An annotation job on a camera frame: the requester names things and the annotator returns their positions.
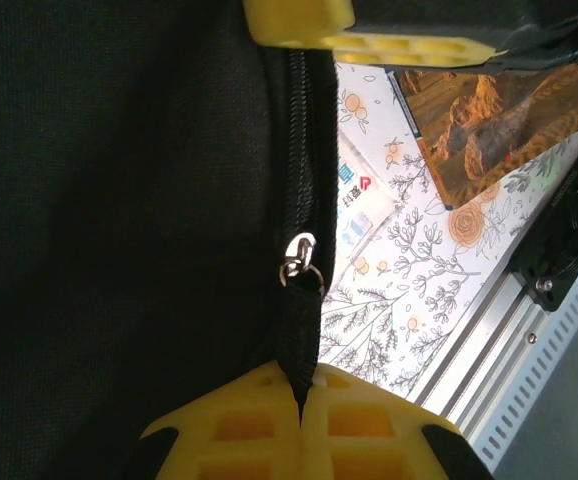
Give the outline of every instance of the black fabric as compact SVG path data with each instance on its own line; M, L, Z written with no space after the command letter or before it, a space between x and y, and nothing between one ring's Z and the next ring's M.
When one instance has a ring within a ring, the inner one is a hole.
M109 478L267 360L272 102L241 8L0 1L0 478Z

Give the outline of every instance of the screw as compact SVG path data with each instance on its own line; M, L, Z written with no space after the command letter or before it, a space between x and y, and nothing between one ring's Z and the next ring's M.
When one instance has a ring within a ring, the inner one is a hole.
M553 288L553 281L549 278L539 278L536 280L536 290L539 292L550 292Z

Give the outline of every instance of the floral paper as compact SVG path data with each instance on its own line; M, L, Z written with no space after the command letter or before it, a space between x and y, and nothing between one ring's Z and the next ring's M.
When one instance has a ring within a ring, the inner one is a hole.
M388 186L398 208L347 260L329 292L321 361L406 397L540 200L575 160L578 133L448 212L385 72L337 68L339 130Z

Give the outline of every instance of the yellow plastic part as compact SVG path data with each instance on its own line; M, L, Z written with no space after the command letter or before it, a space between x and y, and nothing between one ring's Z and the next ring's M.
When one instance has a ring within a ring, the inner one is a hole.
M249 30L261 45L333 50L339 62L455 68L500 55L462 37L347 32L355 23L351 0L243 0Z
M154 422L179 435L157 480L446 480L422 433L447 420L319 365L302 426L269 363Z

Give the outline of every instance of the zipper teeth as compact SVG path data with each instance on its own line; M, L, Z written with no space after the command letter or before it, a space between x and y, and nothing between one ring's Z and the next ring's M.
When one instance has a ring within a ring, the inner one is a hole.
M284 232L293 236L309 221L313 203L307 141L308 80L305 53L289 50L289 151Z

